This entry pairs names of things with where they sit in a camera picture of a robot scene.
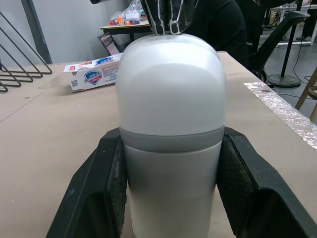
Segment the person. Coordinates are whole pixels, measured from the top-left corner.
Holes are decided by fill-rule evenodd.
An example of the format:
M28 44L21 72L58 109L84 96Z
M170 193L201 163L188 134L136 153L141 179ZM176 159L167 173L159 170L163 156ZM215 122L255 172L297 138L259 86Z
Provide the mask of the person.
M310 0L309 4L317 4L317 0ZM317 21L317 9L309 9L307 13L310 17L305 20L302 36L296 38L298 41L312 41L312 35Z
M186 34L205 40L216 51L226 51L248 67L245 21L235 0L199 0Z

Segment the box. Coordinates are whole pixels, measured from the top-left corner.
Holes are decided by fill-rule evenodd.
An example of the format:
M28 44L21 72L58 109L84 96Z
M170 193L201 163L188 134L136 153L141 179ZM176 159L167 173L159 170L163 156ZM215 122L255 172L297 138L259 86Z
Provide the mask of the box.
M115 83L122 53L84 63L65 66L72 90L84 91Z

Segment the gray floor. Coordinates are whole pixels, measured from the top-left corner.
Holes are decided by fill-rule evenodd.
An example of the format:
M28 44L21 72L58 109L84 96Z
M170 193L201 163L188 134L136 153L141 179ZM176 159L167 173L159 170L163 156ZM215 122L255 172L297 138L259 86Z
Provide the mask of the gray floor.
M302 27L298 27L296 31L296 36L298 37L301 35ZM269 32L265 32L264 36L261 38L261 42L265 40ZM279 46L275 48L272 55L270 56L268 62L265 65L265 70L268 75L271 74L280 74L283 66L283 61L286 53L287 46ZM292 50L290 53L289 61L287 64L286 75L295 76L293 72L293 67L296 63L298 52L300 49L300 45L293 45ZM306 82L304 76L311 76L315 68L317 67L317 40L313 46L310 45L302 45L302 49L300 51L300 56L298 63L295 68L296 74L300 77L303 82ZM276 88L275 91L277 93L286 93L293 96L301 96L303 90L305 88L305 84L302 83L300 87L297 88ZM288 103L292 106L295 106L298 98L281 95ZM306 117L310 117L312 110L315 106L317 101L306 99L305 104L300 109L300 112L305 115Z

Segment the white wall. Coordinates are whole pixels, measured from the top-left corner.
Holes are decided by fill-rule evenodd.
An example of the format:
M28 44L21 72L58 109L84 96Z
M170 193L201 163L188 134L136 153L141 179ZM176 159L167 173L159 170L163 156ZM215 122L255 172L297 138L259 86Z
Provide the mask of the white wall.
M53 63L94 60L106 55L97 37L126 0L91 4L90 0L33 0ZM118 43L128 37L116 37Z
M0 11L6 16L6 18L14 25L20 34L29 42L29 44L35 48L33 36L25 16L25 12L21 3L21 0L0 0ZM0 16L1 28L15 41L15 43L26 53L27 56L34 63L40 62L34 53L30 51L28 46L19 38L15 31L7 24L7 22ZM9 41L9 39L0 32L0 43L16 58L16 60L22 65L29 65L29 62L23 55L16 49L16 47ZM1 62L6 66L15 66L14 61L0 48Z

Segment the wooden table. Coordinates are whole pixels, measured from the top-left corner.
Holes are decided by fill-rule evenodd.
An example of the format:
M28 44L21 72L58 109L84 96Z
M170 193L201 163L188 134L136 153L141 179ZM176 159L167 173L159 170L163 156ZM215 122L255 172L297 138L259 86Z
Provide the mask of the wooden table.
M317 152L246 87L256 77L227 53L219 57L226 126L247 136L317 222ZM0 94L1 238L45 237L72 176L119 126L115 86L72 93L63 69L52 65L53 75ZM122 238L133 237L128 206ZM217 190L210 237L235 237Z
M152 31L147 20L140 22L138 25L103 26L101 29L104 31L104 33L109 32L111 35L130 34L131 42L134 41L133 34Z

